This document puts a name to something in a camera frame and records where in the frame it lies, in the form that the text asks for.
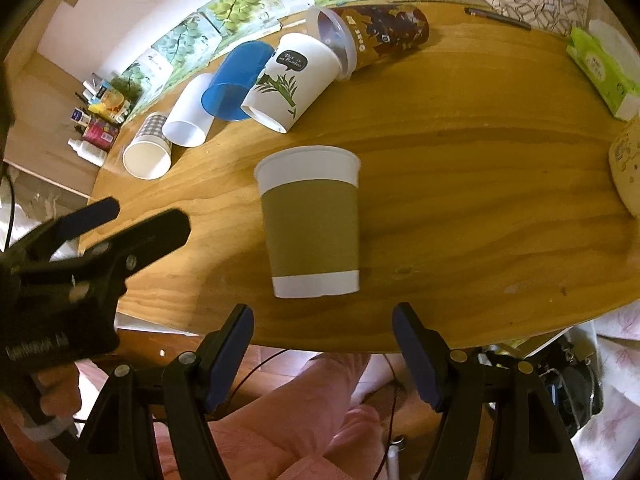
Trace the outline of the person left hand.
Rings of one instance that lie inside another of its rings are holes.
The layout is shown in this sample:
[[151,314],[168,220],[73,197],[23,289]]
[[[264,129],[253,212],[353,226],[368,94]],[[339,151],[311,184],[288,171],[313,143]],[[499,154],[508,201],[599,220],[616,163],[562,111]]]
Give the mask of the person left hand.
[[81,409],[79,370],[75,363],[42,370],[37,375],[42,385],[40,408],[52,417],[73,417]]

